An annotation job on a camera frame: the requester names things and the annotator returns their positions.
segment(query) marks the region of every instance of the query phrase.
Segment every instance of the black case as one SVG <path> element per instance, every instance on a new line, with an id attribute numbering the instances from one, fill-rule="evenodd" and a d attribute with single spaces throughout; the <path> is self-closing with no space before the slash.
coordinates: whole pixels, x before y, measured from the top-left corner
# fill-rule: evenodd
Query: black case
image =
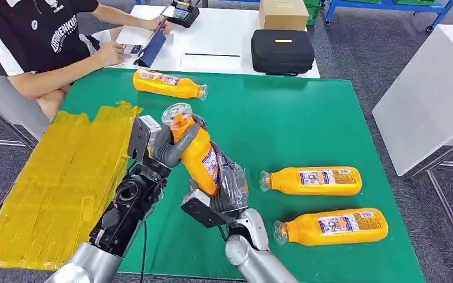
<path id="1" fill-rule="evenodd" d="M 252 67 L 271 75 L 304 74 L 315 59 L 308 33 L 258 29 L 251 39 Z"/>

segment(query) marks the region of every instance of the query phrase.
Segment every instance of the gray carpet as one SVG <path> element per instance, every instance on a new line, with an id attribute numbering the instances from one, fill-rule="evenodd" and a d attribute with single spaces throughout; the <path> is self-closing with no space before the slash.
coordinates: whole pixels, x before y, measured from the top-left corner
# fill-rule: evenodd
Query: gray carpet
<path id="1" fill-rule="evenodd" d="M 130 11 L 130 0 L 104 0 L 105 4 Z M 168 1 L 152 0 L 152 5 Z M 210 8 L 258 9 L 258 4 L 210 1 Z M 453 282 L 453 231 L 438 198 L 426 178 L 418 182 L 398 177 L 371 115 L 405 64 L 427 38 L 424 29 L 433 15 L 411 12 L 336 9 L 331 26 L 324 25 L 323 13 L 308 33 L 313 40 L 322 77 L 352 82 L 369 130 L 378 150 L 398 208 L 427 282 Z M 90 15 L 80 15 L 82 32 L 110 28 Z M 28 157 L 26 150 L 0 147 L 0 198 Z M 453 169 L 436 171 L 453 206 Z M 0 282 L 42 282 L 48 272 L 0 269 Z M 116 282 L 137 282 L 135 275 L 121 274 Z M 221 282 L 199 279 L 146 276 L 145 282 Z"/>

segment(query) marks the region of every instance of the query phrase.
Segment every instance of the man's hand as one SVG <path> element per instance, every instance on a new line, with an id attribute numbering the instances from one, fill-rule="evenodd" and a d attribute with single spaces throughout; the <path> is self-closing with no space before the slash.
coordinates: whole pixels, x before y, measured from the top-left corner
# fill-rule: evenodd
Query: man's hand
<path id="1" fill-rule="evenodd" d="M 151 20 L 146 20 L 145 24 L 143 25 L 143 28 L 146 28 L 148 29 L 149 31 L 154 31 L 160 24 L 160 22 L 164 21 L 166 17 L 164 17 L 163 15 L 160 15 L 154 19 L 151 19 Z M 165 22 L 164 25 L 162 26 L 162 32 L 164 34 L 168 34 L 170 33 L 171 31 L 173 30 L 173 26 L 171 26 L 171 24 L 169 22 Z"/>
<path id="2" fill-rule="evenodd" d="M 115 41 L 105 42 L 93 56 L 96 58 L 98 68 L 117 65 L 124 54 L 124 46 Z"/>

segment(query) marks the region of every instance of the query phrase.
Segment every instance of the green crate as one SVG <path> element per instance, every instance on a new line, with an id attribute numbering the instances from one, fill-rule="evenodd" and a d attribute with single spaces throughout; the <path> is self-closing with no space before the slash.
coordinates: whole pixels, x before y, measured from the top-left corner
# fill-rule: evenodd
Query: green crate
<path id="1" fill-rule="evenodd" d="M 431 6 L 435 0 L 393 0 L 395 4 Z"/>
<path id="2" fill-rule="evenodd" d="M 320 0 L 303 0 L 305 6 L 320 6 Z"/>
<path id="3" fill-rule="evenodd" d="M 308 20 L 306 21 L 306 25 L 314 25 L 320 12 L 320 6 L 306 5 L 306 10 L 308 11 Z"/>
<path id="4" fill-rule="evenodd" d="M 364 2 L 364 3 L 379 3 L 380 0 L 347 0 L 352 2 Z"/>

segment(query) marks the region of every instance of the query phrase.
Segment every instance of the cardboard box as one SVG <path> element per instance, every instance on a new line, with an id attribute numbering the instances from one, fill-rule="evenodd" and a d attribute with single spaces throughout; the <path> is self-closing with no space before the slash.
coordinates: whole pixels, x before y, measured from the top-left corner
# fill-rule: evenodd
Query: cardboard box
<path id="1" fill-rule="evenodd" d="M 262 29 L 304 31 L 308 11 L 303 0 L 261 0 L 259 17 Z"/>

